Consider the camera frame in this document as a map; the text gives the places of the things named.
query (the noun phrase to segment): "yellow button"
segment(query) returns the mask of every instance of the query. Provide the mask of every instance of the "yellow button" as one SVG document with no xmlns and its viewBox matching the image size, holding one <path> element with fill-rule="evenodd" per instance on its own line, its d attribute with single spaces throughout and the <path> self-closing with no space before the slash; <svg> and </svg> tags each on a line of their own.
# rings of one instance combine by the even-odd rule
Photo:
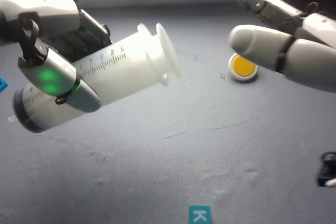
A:
<svg viewBox="0 0 336 224">
<path fill-rule="evenodd" d="M 233 61 L 233 70 L 240 76 L 249 76 L 253 74 L 256 65 L 238 55 Z"/>
</svg>

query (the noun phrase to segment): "syringe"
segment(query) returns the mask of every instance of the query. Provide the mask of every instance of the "syringe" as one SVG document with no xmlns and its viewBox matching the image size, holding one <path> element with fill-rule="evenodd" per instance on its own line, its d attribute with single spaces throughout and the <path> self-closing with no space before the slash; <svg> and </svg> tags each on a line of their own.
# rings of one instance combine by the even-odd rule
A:
<svg viewBox="0 0 336 224">
<path fill-rule="evenodd" d="M 167 73 L 182 73 L 171 41 L 161 24 L 152 36 L 140 24 L 138 32 L 73 63 L 82 80 L 99 96 L 101 106 L 112 103 L 142 89 L 168 84 Z M 16 91 L 13 109 L 20 123 L 29 131 L 39 133 L 69 120 L 84 111 L 67 103 L 57 105 L 33 84 Z"/>
</svg>

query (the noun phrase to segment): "blue object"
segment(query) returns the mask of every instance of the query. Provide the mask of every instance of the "blue object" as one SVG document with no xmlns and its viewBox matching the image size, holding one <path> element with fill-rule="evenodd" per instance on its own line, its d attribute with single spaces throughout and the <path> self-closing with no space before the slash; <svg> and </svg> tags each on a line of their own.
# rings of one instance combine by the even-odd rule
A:
<svg viewBox="0 0 336 224">
<path fill-rule="evenodd" d="M 8 84 L 4 79 L 0 78 L 0 92 L 7 88 Z"/>
<path fill-rule="evenodd" d="M 189 206 L 189 224 L 211 224 L 210 206 Z"/>
</svg>

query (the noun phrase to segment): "gray table surface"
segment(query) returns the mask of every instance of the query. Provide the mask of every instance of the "gray table surface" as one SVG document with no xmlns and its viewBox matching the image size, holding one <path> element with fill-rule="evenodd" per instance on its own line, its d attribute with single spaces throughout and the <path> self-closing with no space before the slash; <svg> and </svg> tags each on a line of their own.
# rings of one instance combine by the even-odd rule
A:
<svg viewBox="0 0 336 224">
<path fill-rule="evenodd" d="M 8 122 L 26 79 L 19 45 L 1 47 L 1 224 L 182 224 L 193 204 L 215 224 L 335 222 L 336 190 L 314 178 L 336 146 L 336 96 L 266 69 L 233 81 L 228 34 L 256 19 L 232 6 L 89 13 L 115 41 L 161 22 L 184 75 L 35 135 Z"/>
</svg>

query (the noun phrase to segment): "scratch on table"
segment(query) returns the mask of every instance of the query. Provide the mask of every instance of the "scratch on table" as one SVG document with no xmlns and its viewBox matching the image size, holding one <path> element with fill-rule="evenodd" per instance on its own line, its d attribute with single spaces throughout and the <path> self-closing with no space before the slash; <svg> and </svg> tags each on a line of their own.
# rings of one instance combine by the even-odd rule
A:
<svg viewBox="0 0 336 224">
<path fill-rule="evenodd" d="M 235 123 L 235 124 L 228 125 L 228 126 L 223 126 L 223 127 L 191 129 L 191 130 L 183 131 L 183 132 L 180 132 L 180 133 L 177 133 L 177 134 L 173 134 L 173 135 L 166 136 L 165 138 L 172 138 L 172 137 L 176 137 L 176 136 L 183 135 L 183 134 L 185 134 L 185 133 L 195 132 L 195 131 L 214 131 L 214 130 L 222 130 L 222 129 L 226 129 L 226 128 L 230 128 L 230 127 L 234 127 L 234 126 L 239 126 L 239 125 L 241 125 L 241 124 L 244 124 L 244 123 L 253 121 L 254 119 L 256 119 L 256 118 L 249 119 L 249 120 L 245 120 L 245 121 L 242 121 L 242 122 L 239 122 L 239 123 Z"/>
</svg>

